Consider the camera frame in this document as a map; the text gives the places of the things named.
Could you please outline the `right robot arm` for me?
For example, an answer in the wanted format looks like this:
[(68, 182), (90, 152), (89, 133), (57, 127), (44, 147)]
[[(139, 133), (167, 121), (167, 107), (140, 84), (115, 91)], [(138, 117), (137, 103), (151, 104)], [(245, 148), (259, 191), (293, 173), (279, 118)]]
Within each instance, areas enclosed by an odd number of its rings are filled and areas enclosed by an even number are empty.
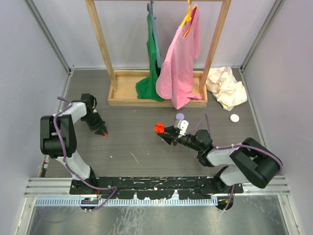
[(253, 138), (240, 144), (217, 147), (213, 145), (209, 131), (204, 129), (195, 134), (183, 134), (177, 126), (170, 126), (156, 128), (155, 132), (169, 145), (179, 143), (197, 151), (196, 158), (205, 167), (225, 166), (214, 181), (215, 189), (221, 193), (240, 183), (265, 188), (283, 168), (282, 161)]

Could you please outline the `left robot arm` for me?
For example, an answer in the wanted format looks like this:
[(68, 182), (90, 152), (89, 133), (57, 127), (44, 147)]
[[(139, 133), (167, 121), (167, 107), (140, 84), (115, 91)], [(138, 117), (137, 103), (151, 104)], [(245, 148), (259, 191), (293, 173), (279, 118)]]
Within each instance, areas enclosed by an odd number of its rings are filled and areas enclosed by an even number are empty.
[(74, 101), (61, 96), (58, 99), (67, 103), (67, 107), (56, 114), (41, 117), (40, 150), (67, 169), (75, 188), (92, 194), (101, 188), (93, 169), (78, 153), (74, 124), (79, 120), (85, 122), (92, 133), (106, 137), (105, 121), (96, 110), (96, 98), (89, 93), (82, 94), (79, 100)]

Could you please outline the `wooden clothes rack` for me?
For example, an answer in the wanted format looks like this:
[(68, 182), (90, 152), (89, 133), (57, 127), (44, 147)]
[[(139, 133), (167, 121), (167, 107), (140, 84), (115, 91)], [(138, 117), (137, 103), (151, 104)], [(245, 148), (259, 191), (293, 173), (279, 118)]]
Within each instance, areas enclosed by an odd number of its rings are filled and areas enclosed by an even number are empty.
[(109, 56), (94, 1), (86, 1), (101, 54), (111, 81), (108, 103), (112, 106), (206, 107), (205, 86), (231, 2), (223, 0), (203, 71), (194, 71), (200, 55), (200, 11), (188, 1), (188, 12), (159, 60), (154, 20), (148, 16), (148, 70), (115, 70)]

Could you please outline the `green shirt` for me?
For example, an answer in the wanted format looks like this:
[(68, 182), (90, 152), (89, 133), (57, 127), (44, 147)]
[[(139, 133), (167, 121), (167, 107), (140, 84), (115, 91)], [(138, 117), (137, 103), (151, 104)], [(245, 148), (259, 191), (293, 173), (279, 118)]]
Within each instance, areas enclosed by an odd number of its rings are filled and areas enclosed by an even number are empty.
[(156, 82), (161, 72), (161, 68), (157, 66), (157, 50), (151, 26), (151, 17), (149, 14), (147, 15), (147, 25), (148, 41), (146, 45), (149, 56), (150, 75), (137, 82), (135, 89), (138, 99), (152, 99), (154, 101), (162, 102), (163, 98), (161, 98), (156, 92)]

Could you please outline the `pink t-shirt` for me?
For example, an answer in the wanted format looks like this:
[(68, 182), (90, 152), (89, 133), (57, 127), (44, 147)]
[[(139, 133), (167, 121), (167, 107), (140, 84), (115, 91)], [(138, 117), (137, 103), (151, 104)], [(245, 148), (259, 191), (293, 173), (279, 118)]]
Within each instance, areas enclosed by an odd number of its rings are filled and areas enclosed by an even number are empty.
[(200, 10), (195, 6), (197, 9), (188, 35), (183, 38), (187, 26), (177, 28), (156, 82), (157, 94), (171, 100), (177, 110), (192, 99), (202, 100), (200, 95), (192, 93), (194, 61), (200, 55)]

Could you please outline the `cream crumpled cloth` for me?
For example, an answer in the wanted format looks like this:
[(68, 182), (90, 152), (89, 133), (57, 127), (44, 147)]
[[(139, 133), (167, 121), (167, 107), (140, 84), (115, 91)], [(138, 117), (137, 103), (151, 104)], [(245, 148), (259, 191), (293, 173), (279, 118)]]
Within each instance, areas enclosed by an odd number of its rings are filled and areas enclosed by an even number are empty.
[(231, 67), (210, 69), (205, 85), (224, 110), (231, 111), (247, 102), (246, 89), (242, 81), (236, 80)]

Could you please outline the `yellow clothes hanger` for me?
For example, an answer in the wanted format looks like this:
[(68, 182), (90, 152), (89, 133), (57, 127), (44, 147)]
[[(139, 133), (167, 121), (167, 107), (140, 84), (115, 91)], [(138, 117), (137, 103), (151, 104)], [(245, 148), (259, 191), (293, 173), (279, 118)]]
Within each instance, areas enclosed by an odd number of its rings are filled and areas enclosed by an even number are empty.
[(188, 0), (187, 3), (188, 3), (188, 11), (187, 11), (187, 14), (184, 17), (183, 21), (180, 24), (181, 28), (184, 28), (185, 26), (187, 26), (187, 28), (185, 29), (185, 32), (183, 34), (183, 38), (185, 38), (188, 35), (188, 33), (191, 29), (191, 24), (193, 22), (194, 14), (195, 14), (195, 11), (197, 9), (197, 7), (195, 5), (192, 5), (191, 0)]

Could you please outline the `grey clothes hanger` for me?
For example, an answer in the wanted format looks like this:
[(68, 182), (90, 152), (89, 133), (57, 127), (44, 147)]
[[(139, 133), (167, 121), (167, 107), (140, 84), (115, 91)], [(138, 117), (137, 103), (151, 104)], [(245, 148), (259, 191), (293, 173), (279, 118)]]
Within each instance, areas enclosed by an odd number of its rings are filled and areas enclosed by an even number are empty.
[(156, 46), (156, 62), (157, 62), (157, 67), (161, 68), (162, 66), (162, 61), (161, 61), (161, 53), (159, 49), (159, 43), (158, 43), (158, 35), (157, 35), (157, 28), (156, 28), (156, 16), (154, 15), (153, 12), (153, 3), (154, 1), (151, 0), (149, 3), (147, 3), (147, 11), (150, 15), (150, 21), (151, 21), (151, 28), (152, 28), (152, 33), (153, 33), (153, 38)]

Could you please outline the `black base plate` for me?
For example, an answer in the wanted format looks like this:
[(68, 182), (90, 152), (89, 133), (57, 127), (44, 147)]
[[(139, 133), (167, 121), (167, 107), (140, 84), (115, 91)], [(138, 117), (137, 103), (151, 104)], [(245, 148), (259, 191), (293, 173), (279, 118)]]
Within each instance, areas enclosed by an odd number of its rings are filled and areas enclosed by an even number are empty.
[(113, 198), (118, 199), (170, 199), (175, 192), (180, 200), (210, 199), (212, 195), (231, 193), (231, 186), (207, 176), (100, 177), (98, 183), (101, 188), (116, 186)]

